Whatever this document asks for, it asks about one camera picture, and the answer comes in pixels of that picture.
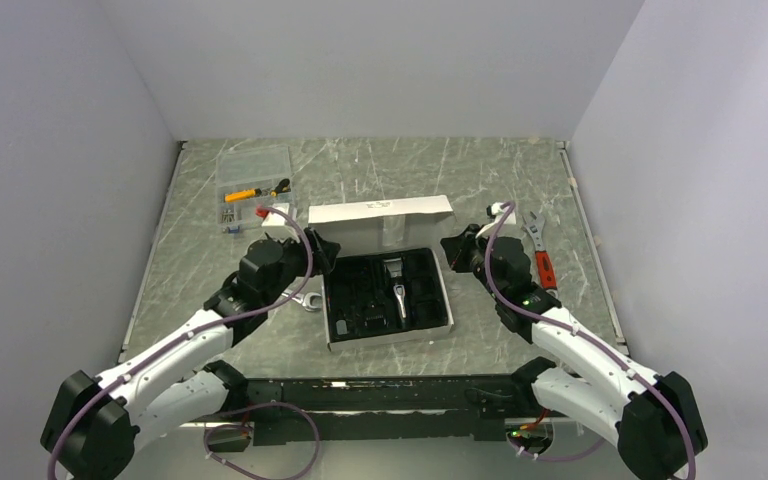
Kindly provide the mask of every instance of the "white wall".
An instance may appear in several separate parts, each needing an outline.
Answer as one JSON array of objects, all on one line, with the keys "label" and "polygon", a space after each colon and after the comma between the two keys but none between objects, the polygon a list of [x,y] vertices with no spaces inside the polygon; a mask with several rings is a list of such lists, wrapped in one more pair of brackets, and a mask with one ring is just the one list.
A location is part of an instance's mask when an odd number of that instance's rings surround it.
[{"label": "white wall", "polygon": [[694,386],[699,478],[768,478],[768,1],[646,2],[573,149],[632,354]]},{"label": "white wall", "polygon": [[570,138],[642,0],[101,0],[172,132]]},{"label": "white wall", "polygon": [[0,479],[121,346],[175,144],[93,0],[0,1]]}]

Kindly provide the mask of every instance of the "red object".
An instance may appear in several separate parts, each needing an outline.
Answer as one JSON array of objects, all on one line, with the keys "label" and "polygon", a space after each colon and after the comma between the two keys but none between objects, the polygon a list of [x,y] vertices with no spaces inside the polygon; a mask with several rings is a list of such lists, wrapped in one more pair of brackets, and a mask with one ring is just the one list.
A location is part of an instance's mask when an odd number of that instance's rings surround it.
[{"label": "red object", "polygon": [[552,261],[549,260],[549,254],[545,251],[535,252],[537,258],[537,274],[540,275],[540,285],[543,288],[558,289],[558,282],[555,279],[555,269],[552,268]]}]

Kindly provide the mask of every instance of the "table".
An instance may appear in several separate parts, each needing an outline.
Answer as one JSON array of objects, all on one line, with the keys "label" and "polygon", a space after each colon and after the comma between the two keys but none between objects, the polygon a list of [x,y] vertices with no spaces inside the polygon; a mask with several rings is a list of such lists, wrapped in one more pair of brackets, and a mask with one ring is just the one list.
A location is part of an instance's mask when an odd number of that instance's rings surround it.
[{"label": "table", "polygon": [[[486,223],[487,205],[515,199],[546,217],[544,240],[560,298],[605,341],[616,333],[582,218],[555,142],[538,138],[292,138],[184,144],[164,207],[122,360],[187,320],[261,236],[223,234],[215,219],[214,169],[226,150],[288,145],[299,219],[310,205],[445,194],[459,233]],[[533,260],[533,245],[523,239]],[[532,274],[536,268],[532,265]],[[223,359],[249,378],[508,374],[545,351],[511,334],[469,274],[444,271],[455,318],[449,337],[332,353],[321,314],[289,303]],[[319,290],[319,279],[306,290]]]}]

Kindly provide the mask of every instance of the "white cardboard box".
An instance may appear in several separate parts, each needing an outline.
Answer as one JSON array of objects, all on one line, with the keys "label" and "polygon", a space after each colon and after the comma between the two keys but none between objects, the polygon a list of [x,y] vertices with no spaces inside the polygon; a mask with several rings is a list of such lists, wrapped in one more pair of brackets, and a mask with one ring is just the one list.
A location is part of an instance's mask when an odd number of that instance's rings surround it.
[{"label": "white cardboard box", "polygon": [[[332,343],[328,328],[328,302],[324,302],[322,312],[329,350],[337,352],[408,340],[433,340],[448,335],[455,321],[440,267],[440,259],[446,258],[440,239],[452,234],[454,224],[452,206],[445,195],[310,207],[308,225],[316,229],[323,239],[340,244],[338,258],[430,248],[443,287],[443,301],[449,319],[441,327]],[[324,284],[322,295],[325,296]]]}]

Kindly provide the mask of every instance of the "box lid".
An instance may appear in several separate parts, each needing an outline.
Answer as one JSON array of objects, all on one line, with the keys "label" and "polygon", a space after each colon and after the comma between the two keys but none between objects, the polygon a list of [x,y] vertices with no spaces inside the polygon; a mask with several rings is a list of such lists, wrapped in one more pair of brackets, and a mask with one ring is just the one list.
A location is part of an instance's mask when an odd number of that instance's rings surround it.
[{"label": "box lid", "polygon": [[329,242],[340,244],[341,257],[410,248],[438,248],[455,225],[445,195],[310,207],[308,225]]}]

